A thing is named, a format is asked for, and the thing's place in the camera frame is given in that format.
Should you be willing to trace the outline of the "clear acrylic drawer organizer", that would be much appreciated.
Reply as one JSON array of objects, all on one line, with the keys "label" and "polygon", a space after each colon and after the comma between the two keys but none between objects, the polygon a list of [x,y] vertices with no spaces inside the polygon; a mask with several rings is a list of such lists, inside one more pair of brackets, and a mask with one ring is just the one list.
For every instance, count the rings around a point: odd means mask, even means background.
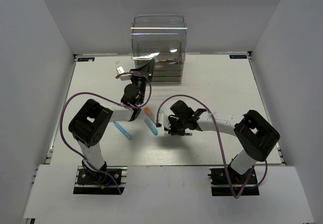
[{"label": "clear acrylic drawer organizer", "polygon": [[[187,24],[183,16],[137,15],[131,25],[132,60],[154,59],[152,82],[180,83],[187,45]],[[156,60],[176,59],[182,65],[158,65]]]}]

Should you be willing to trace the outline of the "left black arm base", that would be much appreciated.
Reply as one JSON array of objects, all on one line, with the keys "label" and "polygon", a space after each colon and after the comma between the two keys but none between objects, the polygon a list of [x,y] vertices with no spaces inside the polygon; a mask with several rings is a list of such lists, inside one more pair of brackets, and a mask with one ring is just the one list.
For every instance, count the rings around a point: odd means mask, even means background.
[{"label": "left black arm base", "polygon": [[85,164],[78,166],[74,195],[120,195],[123,193],[127,180],[127,167],[106,166],[105,170],[114,180],[103,173],[88,169]]}]

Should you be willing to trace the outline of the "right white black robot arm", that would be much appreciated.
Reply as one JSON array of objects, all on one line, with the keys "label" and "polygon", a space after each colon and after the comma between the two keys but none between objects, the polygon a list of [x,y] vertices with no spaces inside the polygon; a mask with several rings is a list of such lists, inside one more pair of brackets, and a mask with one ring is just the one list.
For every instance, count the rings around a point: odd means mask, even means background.
[{"label": "right white black robot arm", "polygon": [[214,131],[234,136],[243,150],[228,166],[228,178],[239,183],[257,162],[265,162],[280,139],[278,131],[257,111],[249,110],[242,120],[235,116],[217,116],[204,108],[193,110],[178,100],[171,107],[172,114],[163,115],[164,130],[171,135],[184,136],[186,130]]}]

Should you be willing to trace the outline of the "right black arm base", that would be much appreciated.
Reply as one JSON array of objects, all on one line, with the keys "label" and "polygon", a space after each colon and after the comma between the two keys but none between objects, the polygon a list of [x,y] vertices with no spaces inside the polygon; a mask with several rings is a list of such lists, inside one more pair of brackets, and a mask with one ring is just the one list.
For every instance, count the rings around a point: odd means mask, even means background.
[{"label": "right black arm base", "polygon": [[[249,173],[247,172],[239,176],[233,173],[232,170],[229,170],[229,177],[236,195],[239,194],[242,185],[245,183],[248,177],[248,174]],[[232,195],[224,168],[209,169],[208,177],[211,180],[211,194],[213,197]],[[253,170],[241,196],[259,196],[259,188],[254,187],[257,183],[257,175],[255,170]]]}]

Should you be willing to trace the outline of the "red gel pen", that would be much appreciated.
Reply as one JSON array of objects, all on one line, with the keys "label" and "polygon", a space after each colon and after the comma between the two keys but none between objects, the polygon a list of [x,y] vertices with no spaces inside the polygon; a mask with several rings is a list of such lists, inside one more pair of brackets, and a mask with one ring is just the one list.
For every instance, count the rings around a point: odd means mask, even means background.
[{"label": "red gel pen", "polygon": [[183,61],[181,60],[160,60],[156,62],[158,65],[182,65]]}]

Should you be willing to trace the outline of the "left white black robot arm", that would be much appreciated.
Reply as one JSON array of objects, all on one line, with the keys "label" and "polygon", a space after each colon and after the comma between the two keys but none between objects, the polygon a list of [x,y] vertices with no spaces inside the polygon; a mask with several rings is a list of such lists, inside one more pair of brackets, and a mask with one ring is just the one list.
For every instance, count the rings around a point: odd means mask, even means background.
[{"label": "left white black robot arm", "polygon": [[120,103],[108,108],[103,107],[94,99],[87,100],[77,114],[70,121],[68,130],[81,147],[83,167],[89,172],[89,177],[95,183],[102,183],[106,179],[106,162],[101,154],[99,142],[110,122],[132,122],[146,105],[146,84],[151,83],[155,60],[146,61],[140,68],[125,72],[117,68],[117,79],[130,80],[126,85]]}]

